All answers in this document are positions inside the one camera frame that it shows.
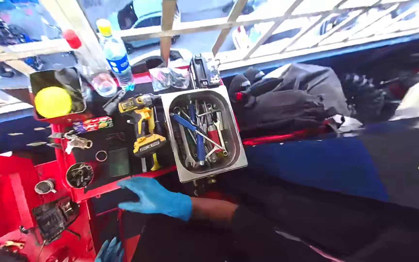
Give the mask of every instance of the blue nitrile glove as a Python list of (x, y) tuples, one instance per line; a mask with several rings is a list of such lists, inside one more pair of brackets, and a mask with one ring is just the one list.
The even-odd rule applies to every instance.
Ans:
[(124, 248), (121, 248), (121, 242), (118, 242), (117, 238), (114, 237), (111, 243), (109, 243), (109, 240), (104, 241), (95, 262), (122, 262), (123, 257)]
[(173, 193), (153, 178), (132, 177), (117, 183), (140, 197), (140, 202), (124, 202), (119, 208), (139, 213), (162, 213), (188, 221), (192, 215), (192, 200), (188, 195)]

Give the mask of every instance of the hand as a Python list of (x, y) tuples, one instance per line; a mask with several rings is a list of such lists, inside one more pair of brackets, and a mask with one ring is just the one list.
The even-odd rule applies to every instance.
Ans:
[(95, 258), (95, 262), (122, 262), (124, 257), (124, 248), (121, 249), (121, 242), (117, 242), (114, 237), (109, 243), (109, 240), (104, 241), (100, 252)]
[(192, 200), (188, 195), (173, 193), (152, 178), (132, 177), (117, 183), (140, 197), (139, 202), (124, 202), (119, 208), (139, 213), (162, 213), (188, 221), (192, 215)]

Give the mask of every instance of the blue bottle label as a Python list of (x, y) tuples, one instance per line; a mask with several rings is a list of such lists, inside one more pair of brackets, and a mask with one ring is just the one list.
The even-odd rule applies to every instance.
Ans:
[(109, 66), (115, 73), (121, 74), (127, 67), (129, 67), (129, 59), (127, 58), (127, 55), (124, 57), (118, 59), (118, 60), (108, 60)]

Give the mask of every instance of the yellow lid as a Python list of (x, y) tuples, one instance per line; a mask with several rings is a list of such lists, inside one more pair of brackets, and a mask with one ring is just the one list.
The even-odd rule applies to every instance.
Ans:
[(98, 27), (98, 30), (103, 36), (111, 36), (111, 22), (107, 19), (98, 19), (96, 21), (96, 26)]
[(72, 99), (67, 91), (57, 86), (50, 86), (40, 90), (35, 98), (35, 109), (46, 117), (65, 116), (72, 109)]

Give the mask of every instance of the yellow drill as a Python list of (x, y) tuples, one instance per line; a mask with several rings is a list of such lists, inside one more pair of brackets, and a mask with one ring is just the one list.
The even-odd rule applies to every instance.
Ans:
[(155, 112), (152, 107), (157, 98), (159, 96), (153, 94), (137, 95), (118, 104), (121, 114), (131, 116), (127, 122), (134, 124), (137, 137), (134, 143), (134, 154), (139, 158), (156, 152), (166, 144), (165, 137), (154, 134), (153, 114)]

